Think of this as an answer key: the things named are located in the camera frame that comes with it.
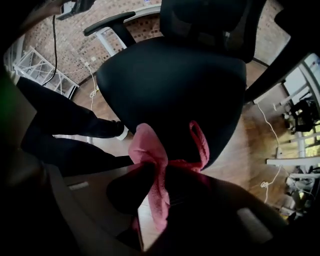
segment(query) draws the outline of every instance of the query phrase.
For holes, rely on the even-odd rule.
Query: white cable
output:
[[[274,134],[274,136],[275,136],[275,138],[276,138],[276,142],[277,142],[277,144],[278,144],[278,149],[279,149],[279,148],[280,148],[280,142],[279,142],[278,136],[277,136],[274,128],[272,127],[271,123],[269,123],[269,122],[267,121],[266,115],[265,115],[265,113],[262,111],[262,109],[260,108],[259,104],[257,103],[256,105],[258,106],[260,112],[262,113],[265,122],[270,126],[270,128],[271,128],[271,130],[272,130],[272,132],[273,132],[273,134]],[[266,188],[264,203],[266,203],[266,202],[268,201],[269,186],[275,182],[276,178],[278,177],[278,175],[279,175],[279,173],[280,173],[281,168],[282,168],[282,165],[279,166],[278,172],[276,173],[276,175],[274,176],[273,180],[272,180],[270,183],[267,182],[267,181],[264,181],[264,182],[262,182],[261,185],[260,185],[261,188]],[[292,180],[293,184],[295,185],[295,187],[296,187],[299,191],[302,191],[302,192],[304,192],[304,193],[307,193],[307,194],[313,196],[313,198],[315,198],[315,196],[314,196],[312,193],[310,193],[310,192],[308,192],[308,191],[305,191],[305,190],[299,188],[299,187],[297,186],[296,182],[290,177],[290,175],[289,175],[289,173],[287,172],[287,170],[285,170],[285,172],[286,172],[288,178]]]
[[[269,122],[267,121],[266,115],[265,115],[265,113],[262,111],[262,109],[260,108],[259,104],[257,103],[256,105],[258,106],[260,112],[262,113],[265,122],[270,126],[270,128],[271,128],[271,130],[272,130],[272,132],[273,132],[273,134],[274,134],[274,136],[275,136],[275,138],[276,138],[276,142],[277,142],[277,144],[278,144],[278,147],[280,147],[280,142],[279,142],[278,136],[277,136],[274,128],[272,127],[271,123],[269,123]]]
[[[279,149],[279,147],[280,147],[280,142],[279,142],[278,136],[277,136],[274,128],[272,127],[271,123],[269,123],[269,122],[267,121],[266,115],[265,115],[265,113],[262,111],[262,109],[260,108],[259,104],[257,103],[256,105],[258,106],[260,112],[262,113],[262,115],[263,115],[263,117],[264,117],[264,121],[270,126],[270,128],[271,128],[271,130],[272,130],[272,132],[273,132],[273,134],[274,134],[274,136],[275,136],[275,138],[276,138],[276,142],[277,142],[277,144],[278,144],[278,149]],[[282,166],[280,165],[280,166],[279,166],[279,169],[278,169],[278,172],[276,173],[276,175],[274,176],[274,178],[273,178],[273,180],[272,180],[271,182],[264,181],[264,182],[262,182],[261,185],[260,185],[261,188],[266,188],[266,190],[265,190],[265,200],[264,200],[264,203],[266,203],[266,202],[268,201],[269,186],[275,182],[276,178],[278,177],[278,175],[279,175],[279,173],[280,173],[281,167],[282,167]]]
[[[91,111],[92,111],[92,107],[94,105],[94,97],[96,96],[97,94],[97,86],[96,86],[96,82],[95,82],[95,78],[94,78],[94,74],[92,74],[91,72],[91,69],[89,67],[89,65],[86,65],[85,67],[88,68],[88,70],[90,71],[90,74],[92,76],[92,80],[93,80],[93,86],[94,86],[94,90],[90,93],[90,98],[92,99],[91,101]]]
[[[278,172],[276,173],[276,175],[274,176],[273,180],[269,183],[267,181],[264,181],[261,183],[260,187],[261,188],[266,188],[266,192],[265,192],[265,200],[264,203],[266,203],[268,201],[268,192],[269,192],[269,186],[275,182],[276,178],[278,177],[280,170],[281,170],[281,165],[279,166]]]
[[[26,69],[31,68],[30,66],[22,66],[22,65],[19,65],[19,67],[23,67],[23,68],[26,68]],[[67,74],[76,73],[76,72],[79,72],[79,71],[83,70],[85,67],[86,67],[86,65],[84,65],[84,66],[83,66],[81,69],[79,69],[79,70],[72,71],[72,72],[61,73],[61,74],[67,75]],[[46,71],[36,70],[36,69],[33,69],[33,70],[36,71],[36,72],[41,72],[41,73],[46,73],[46,74],[53,74],[53,72],[46,72]]]

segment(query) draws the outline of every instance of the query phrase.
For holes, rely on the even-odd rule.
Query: chair armrest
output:
[[[129,12],[121,13],[121,14],[106,18],[104,20],[101,20],[87,27],[83,31],[83,34],[85,37],[87,37],[94,32],[97,32],[103,28],[109,27],[118,35],[118,37],[124,42],[124,44],[127,47],[129,47],[131,45],[134,45],[136,41],[134,40],[133,36],[125,27],[124,20],[129,19],[135,15],[136,13],[134,11],[129,11]]]

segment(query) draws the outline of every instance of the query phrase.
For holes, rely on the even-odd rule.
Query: cord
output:
[[[36,67],[35,66],[22,66],[22,65],[19,65],[19,67],[22,67],[22,68],[25,68],[25,69],[30,69],[32,67]],[[79,72],[81,70],[83,70],[84,68],[86,67],[86,65],[84,65],[82,68],[80,68],[79,70],[76,70],[76,71],[72,71],[72,72],[66,72],[66,73],[61,73],[63,75],[67,75],[67,74],[72,74],[72,73],[76,73],[76,72]],[[42,71],[42,70],[35,70],[37,72],[40,72],[40,73],[46,73],[46,74],[53,74],[54,72],[47,72],[47,71]]]
[[[280,170],[281,170],[281,165],[279,166],[279,169],[278,169],[278,172],[276,173],[276,175],[274,176],[273,180],[269,183],[267,181],[264,181],[261,183],[260,187],[261,188],[266,188],[266,192],[265,192],[265,200],[264,200],[264,203],[266,203],[268,201],[268,192],[269,192],[269,186],[271,184],[273,184],[276,180],[276,178],[278,177],[279,173],[280,173]]]
[[[266,115],[265,115],[265,113],[262,111],[262,109],[260,108],[259,104],[257,103],[256,105],[258,106],[260,112],[262,113],[262,115],[263,115],[263,117],[264,117],[264,121],[270,126],[270,128],[271,128],[271,130],[272,130],[272,132],[273,132],[273,134],[274,134],[274,136],[275,136],[275,138],[276,138],[276,142],[277,142],[277,144],[278,144],[278,149],[279,149],[279,148],[280,148],[280,142],[279,142],[278,136],[277,136],[274,128],[272,127],[271,123],[269,123],[269,122],[267,121]],[[266,190],[265,190],[265,200],[264,200],[264,203],[267,203],[267,201],[268,201],[269,186],[275,182],[276,178],[278,177],[278,175],[279,175],[279,173],[280,173],[281,167],[282,167],[282,166],[280,165],[280,166],[279,166],[279,169],[278,169],[278,172],[276,173],[276,175],[274,176],[274,178],[273,178],[273,180],[272,180],[271,182],[264,181],[264,182],[262,182],[261,185],[260,185],[261,188],[266,188]]]
[[[89,65],[85,65],[85,66],[86,66],[86,67],[88,68],[88,70],[90,71],[90,74],[91,74],[92,80],[93,80],[93,86],[94,86],[94,90],[90,93],[90,98],[92,99],[92,101],[91,101],[91,111],[92,111],[92,107],[93,107],[93,105],[94,105],[94,97],[95,97],[96,94],[97,94],[97,86],[96,86],[94,74],[92,74]]]
[[[278,147],[280,147],[280,142],[279,142],[278,136],[277,136],[274,128],[272,127],[271,123],[269,123],[269,122],[267,121],[266,115],[265,115],[265,113],[262,111],[262,109],[260,108],[259,104],[257,103],[256,105],[258,106],[260,112],[262,113],[262,115],[263,115],[263,117],[264,117],[264,121],[270,126],[270,128],[271,128],[271,130],[272,130],[272,132],[273,132],[273,134],[274,134],[274,136],[275,136],[275,138],[276,138],[276,142],[277,142],[277,144],[278,144]]]
[[[277,144],[278,144],[278,148],[280,148],[279,138],[278,138],[278,136],[277,136],[274,128],[273,128],[272,125],[267,121],[266,115],[265,115],[265,113],[262,111],[262,109],[260,108],[259,104],[257,103],[256,105],[258,106],[260,112],[262,113],[265,122],[270,126],[270,128],[271,128],[271,130],[272,130],[272,132],[273,132],[273,134],[274,134],[274,136],[275,136],[275,138],[276,138],[276,142],[277,142]],[[264,181],[264,182],[262,182],[261,185],[260,185],[261,188],[266,188],[264,203],[266,203],[266,202],[268,201],[269,186],[275,182],[276,178],[278,177],[278,175],[279,175],[279,173],[280,173],[281,168],[283,168],[282,165],[279,166],[279,169],[278,169],[276,175],[274,176],[274,178],[273,178],[273,180],[272,180],[271,182]],[[313,198],[315,198],[315,196],[314,196],[312,193],[310,193],[310,192],[308,192],[308,191],[305,191],[305,190],[299,188],[299,187],[297,186],[296,182],[294,181],[294,179],[290,177],[290,174],[287,172],[287,170],[286,170],[286,169],[284,169],[284,170],[285,170],[288,178],[292,180],[294,186],[295,186],[299,191],[302,191],[302,192],[304,192],[304,193],[307,193],[307,194],[313,196]]]
[[[51,78],[48,81],[46,81],[42,86],[45,86],[47,83],[49,83],[54,78],[57,72],[58,56],[57,56],[57,38],[56,38],[56,15],[53,15],[52,17],[52,27],[53,27],[53,40],[54,40],[55,67],[54,67],[54,72]]]

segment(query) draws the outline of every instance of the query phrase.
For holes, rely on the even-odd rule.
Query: brick wall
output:
[[[267,0],[259,20],[254,57],[268,65],[275,60],[290,39],[274,21],[282,9],[276,0]]]
[[[158,4],[161,0],[150,0]],[[110,56],[94,34],[85,37],[83,30],[88,26],[113,15],[132,11],[143,7],[144,0],[96,0],[92,8],[69,19],[56,20],[58,69],[61,72],[72,72],[81,69],[89,62],[95,72]],[[275,0],[268,0],[263,9],[257,32],[255,57],[270,64],[287,43],[289,37],[273,21],[281,10]],[[161,36],[159,15],[150,15],[128,22],[127,27],[135,40],[141,41],[151,37]],[[114,50],[119,52],[122,47],[114,33],[109,29],[104,33]],[[33,46],[52,64],[55,62],[52,18],[47,18],[30,30],[24,41],[24,49]],[[80,72],[67,75],[76,83],[90,76],[84,68]]]

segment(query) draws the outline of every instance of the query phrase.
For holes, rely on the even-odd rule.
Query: chair seat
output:
[[[155,130],[169,160],[200,160],[189,131],[189,122],[195,120],[209,145],[209,165],[240,118],[246,65],[212,50],[156,37],[107,60],[97,71],[97,84],[131,132],[141,123]]]

